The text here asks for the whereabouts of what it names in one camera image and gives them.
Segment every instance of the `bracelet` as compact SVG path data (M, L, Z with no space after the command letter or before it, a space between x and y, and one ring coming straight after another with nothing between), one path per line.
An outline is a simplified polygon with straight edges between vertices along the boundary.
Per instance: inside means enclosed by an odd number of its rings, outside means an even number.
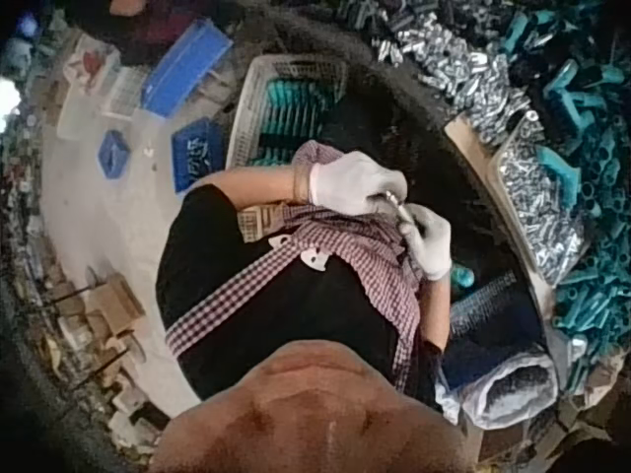
M309 203L309 175L312 164L294 165L294 202L297 204Z

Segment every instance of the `silver metal part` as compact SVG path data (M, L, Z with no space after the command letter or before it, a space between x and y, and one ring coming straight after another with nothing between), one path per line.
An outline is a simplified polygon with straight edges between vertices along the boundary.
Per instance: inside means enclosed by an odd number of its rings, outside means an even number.
M503 149L499 172L534 262L546 282L555 285L579 259L586 241L582 221L561 205L561 182L536 157L541 130L537 113L527 111Z
M386 191L385 196L386 200L394 207L394 210L396 210L399 219L408 224L415 225L414 217L407 211L403 202L399 201L389 190Z
M475 18L477 28L481 28L480 35L494 37L493 32L484 30L497 22L486 6L479 1L453 1ZM541 47L551 39L550 34L533 33L526 45ZM549 175L536 158L534 145L544 140L543 127L537 113L530 108L525 91L511 86L509 63L512 58L500 52L499 41L491 40L484 49L474 49L462 37L439 24L436 15L431 13L417 15L413 22L397 30L393 41L380 39L373 45L380 61L389 59L397 65L404 55L416 61L422 69L417 76L419 82L441 91L454 113L464 112L487 147L494 150L511 140L503 148L501 179L519 217L534 263L548 283L556 284L584 247L583 223L563 209L560 182ZM509 123L516 113L524 116L516 129L511 130ZM404 210L400 202L389 201L397 212Z

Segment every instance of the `concrete floor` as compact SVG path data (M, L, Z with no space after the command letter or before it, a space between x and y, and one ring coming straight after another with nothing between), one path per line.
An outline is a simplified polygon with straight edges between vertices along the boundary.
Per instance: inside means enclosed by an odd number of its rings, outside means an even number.
M112 271L127 279L147 316L134 329L147 362L129 366L138 385L169 416L199 402L164 343L155 282L169 227L180 205L172 181L171 134L217 105L187 104L170 120L137 110L132 122L84 110L80 140L61 140L43 132L42 214L66 276L85 284L87 266L100 276ZM104 132L123 132L132 156L118 180L107 180L97 161Z

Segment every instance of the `black shirt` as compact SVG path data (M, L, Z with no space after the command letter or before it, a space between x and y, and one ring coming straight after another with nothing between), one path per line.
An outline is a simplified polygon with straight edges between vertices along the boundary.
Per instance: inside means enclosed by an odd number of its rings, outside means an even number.
M165 327L270 249L268 238L244 242L237 211L217 187L190 192L171 226L158 272ZM393 381L396 330L371 306L352 267L334 255L324 272L297 258L178 361L197 395L206 399L286 343L309 339L343 343ZM415 347L406 391L430 405L439 359L433 345Z

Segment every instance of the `blue plastic crate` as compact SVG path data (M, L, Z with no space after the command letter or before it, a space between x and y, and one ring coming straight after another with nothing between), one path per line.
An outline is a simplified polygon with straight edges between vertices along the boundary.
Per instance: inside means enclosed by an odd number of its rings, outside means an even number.
M109 130L99 149L99 163L105 177L118 179L129 161L129 147L118 130Z
M182 192L204 175L224 168L226 156L220 127L201 118L171 138L175 192Z
M173 116L231 46L212 22L193 22L145 81L142 107L166 118Z

